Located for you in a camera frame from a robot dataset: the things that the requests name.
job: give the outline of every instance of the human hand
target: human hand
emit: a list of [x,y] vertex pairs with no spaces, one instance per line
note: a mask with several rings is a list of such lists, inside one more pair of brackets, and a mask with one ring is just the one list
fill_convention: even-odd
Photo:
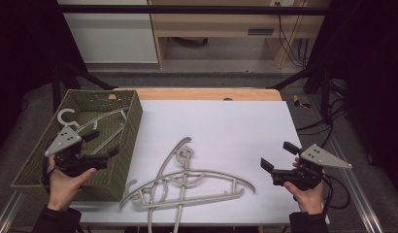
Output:
[[[298,165],[299,158],[296,157],[293,166],[297,167]],[[285,182],[283,186],[296,198],[301,212],[307,212],[309,215],[322,213],[323,182],[306,191],[300,190],[291,182]]]
[[[54,166],[54,155],[49,157],[50,166]],[[68,177],[63,172],[55,169],[50,173],[50,200],[48,208],[54,211],[67,211],[79,188],[87,182],[96,169],[90,168],[78,177]]]

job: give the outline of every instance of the green wicker basket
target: green wicker basket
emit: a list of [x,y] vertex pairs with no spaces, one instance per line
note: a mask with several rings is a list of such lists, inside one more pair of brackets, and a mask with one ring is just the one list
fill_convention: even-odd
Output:
[[[99,170],[91,180],[83,185],[82,190],[75,198],[75,201],[120,201],[143,112],[138,93],[135,90],[68,90],[39,143],[18,172],[12,187],[35,199],[48,202],[49,195],[41,186],[40,178],[42,177],[45,151],[63,128],[63,125],[57,120],[57,113],[61,110],[73,109],[74,113],[63,114],[64,117],[68,117],[63,120],[67,122],[74,120],[79,125],[83,125],[104,113],[125,107],[129,108],[126,120],[122,114],[113,114],[98,120],[97,129],[100,135],[86,144],[83,153],[90,154],[124,123],[123,130],[99,151],[99,153],[104,153],[118,145],[119,153],[109,160],[108,169]],[[89,125],[81,131],[80,135],[90,131],[92,127],[93,124]]]

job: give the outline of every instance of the black sleeve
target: black sleeve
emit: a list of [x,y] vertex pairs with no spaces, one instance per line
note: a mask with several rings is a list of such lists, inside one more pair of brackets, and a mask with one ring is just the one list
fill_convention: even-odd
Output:
[[328,233],[326,215],[309,215],[306,212],[292,213],[289,216],[292,233]]
[[81,216],[79,211],[70,208],[67,212],[59,212],[44,207],[32,233],[75,233]]

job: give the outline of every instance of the cable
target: cable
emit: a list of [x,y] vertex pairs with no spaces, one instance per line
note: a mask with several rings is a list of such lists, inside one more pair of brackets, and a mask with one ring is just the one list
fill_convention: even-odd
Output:
[[[279,2],[278,2],[278,3],[275,3],[275,6],[280,7],[280,6],[281,6],[281,3],[279,3]],[[285,35],[284,32],[283,32],[281,15],[278,15],[278,19],[279,19],[279,41],[280,41],[280,43],[281,43],[281,45],[282,45],[284,51],[286,52],[287,56],[289,57],[289,59],[290,59],[290,61],[292,62],[293,65],[295,65],[295,66],[297,66],[297,67],[303,67],[303,68],[305,68],[305,67],[302,65],[301,61],[298,60],[298,59],[296,58],[295,54],[293,53],[292,46],[291,46],[291,44],[289,43],[289,41],[287,40],[286,35]],[[296,23],[295,23],[295,25],[293,26],[292,34],[295,32],[295,29],[296,29]],[[299,64],[295,64],[295,63],[293,62],[292,57],[290,56],[290,54],[289,54],[289,52],[287,51],[286,47],[283,45],[283,43],[282,43],[282,34],[283,34],[283,36],[284,36],[284,39],[286,40],[287,47],[289,48],[290,53],[292,54],[293,58],[294,58]]]
[[319,133],[321,133],[321,132],[324,132],[324,131],[328,130],[329,128],[330,128],[330,127],[327,127],[327,128],[325,128],[325,129],[322,129],[322,130],[317,131],[317,132],[315,132],[315,133],[304,133],[304,134],[298,134],[298,135],[300,135],[300,136],[315,135],[315,134],[319,134]]
[[339,181],[338,179],[336,179],[336,178],[334,178],[332,176],[329,176],[327,174],[323,174],[323,175],[325,177],[335,181],[336,183],[338,183],[345,190],[345,193],[347,194],[347,202],[344,205],[342,205],[342,206],[330,206],[329,205],[329,208],[336,209],[336,210],[341,210],[341,209],[346,208],[350,204],[350,199],[351,199],[350,193],[348,191],[348,188],[341,181]]
[[333,117],[333,120],[335,120],[335,119],[337,119],[338,117],[340,117],[340,116],[343,115],[343,114],[337,115],[339,112],[345,112],[346,110],[347,110],[347,107],[345,107],[345,106],[342,106],[342,107],[340,107],[339,109],[335,110],[335,112],[332,113],[332,116],[334,116],[334,117]]
[[333,131],[333,125],[331,125],[329,133],[326,135],[325,140],[323,141],[322,145],[320,145],[321,148],[325,146],[325,144],[329,141],[330,135],[332,134]]
[[[334,105],[336,102],[340,101],[341,99],[335,100],[334,103],[332,103],[332,104]],[[338,112],[339,112],[340,110],[342,110],[343,108],[344,108],[344,107],[341,107],[341,108],[337,109],[337,110],[336,110],[334,113],[332,113],[330,116],[335,115],[336,113],[338,113]],[[296,131],[299,132],[299,131],[303,131],[303,130],[306,130],[306,129],[310,129],[310,128],[316,127],[316,126],[318,126],[318,125],[321,125],[323,122],[324,122],[324,119],[321,119],[320,121],[317,121],[317,122],[315,122],[315,123],[313,123],[313,124],[310,124],[310,125],[307,125],[307,126],[304,126],[304,127],[301,127],[301,128],[297,128]]]
[[281,38],[281,36],[282,36],[282,33],[283,33],[284,39],[286,40],[286,43],[287,43],[287,47],[289,48],[291,54],[293,55],[293,58],[294,58],[295,60],[297,60],[295,54],[293,54],[292,47],[290,46],[290,43],[287,41],[286,35],[284,34],[284,32],[283,32],[283,30],[282,30],[281,16],[278,16],[278,18],[279,18],[279,42],[281,43],[282,48],[284,49],[284,52],[286,52],[286,54],[287,54],[287,56],[289,57],[289,60],[292,62],[292,64],[295,65],[295,66],[297,66],[297,67],[302,67],[300,61],[298,61],[299,64],[295,64],[295,62],[293,61],[293,59],[292,59],[292,57],[290,56],[289,52],[287,51],[286,47],[285,47],[285,46],[283,45],[283,43],[282,43],[282,38]]
[[302,42],[304,39],[299,39],[299,44],[298,44],[298,59],[299,61],[302,63],[303,68],[305,69],[307,66],[307,60],[309,59],[307,57],[307,53],[308,53],[308,43],[309,43],[309,39],[305,40],[305,48],[304,48],[304,54],[303,56],[301,55],[301,48],[302,48]]
[[324,175],[325,174],[323,174],[321,178],[326,183],[326,185],[329,187],[329,193],[328,193],[327,197],[325,198],[325,204],[323,205],[323,210],[322,210],[322,213],[326,215],[327,210],[330,205],[330,202],[332,201],[332,197],[333,197],[333,186],[332,186],[332,183],[329,180],[327,180]]
[[[344,21],[344,23],[340,26],[340,28],[338,29],[338,31],[337,31],[336,34],[335,34],[336,36],[334,36],[334,37],[331,39],[331,41],[327,44],[327,46],[325,47],[325,49],[328,49],[329,45],[332,45],[332,43],[334,42],[334,40],[336,40],[335,38],[336,38],[338,35],[341,34],[341,31],[343,30],[343,28],[345,28],[345,26],[346,26],[346,25],[348,24],[348,22],[351,20],[351,18],[353,17],[353,13],[356,12],[356,10],[357,10],[357,9],[359,8],[359,6],[361,5],[362,1],[363,1],[363,0],[359,0],[359,1],[357,2],[357,4],[355,5],[354,9],[351,11],[350,15],[348,16],[348,19],[346,19],[346,20]],[[328,139],[329,139],[329,137],[330,137],[330,134],[332,133],[332,130],[333,130],[332,117],[330,117],[330,120],[331,120],[331,122],[330,122],[331,130],[330,130],[329,134],[327,135],[325,141],[322,143],[323,145],[326,144],[326,142],[328,141]]]

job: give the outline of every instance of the white table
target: white table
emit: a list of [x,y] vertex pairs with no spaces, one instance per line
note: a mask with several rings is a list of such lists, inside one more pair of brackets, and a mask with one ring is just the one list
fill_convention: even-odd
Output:
[[[134,190],[155,179],[166,156],[184,137],[195,154],[192,169],[230,174],[251,182],[256,192],[243,186],[238,199],[188,206],[182,209],[181,226],[189,225],[284,225],[298,207],[284,187],[274,186],[260,167],[260,157],[276,168],[291,169],[294,156],[282,148],[284,141],[297,147],[300,142],[287,105],[283,101],[204,101],[142,100],[144,114],[136,141],[128,180],[137,179]],[[164,174],[180,171],[172,159]],[[230,183],[206,180],[186,192],[186,196],[223,193]],[[178,189],[169,199],[178,198]],[[136,210],[128,202],[77,202],[83,224],[146,225],[148,212]],[[153,212],[153,224],[173,225],[177,210]]]

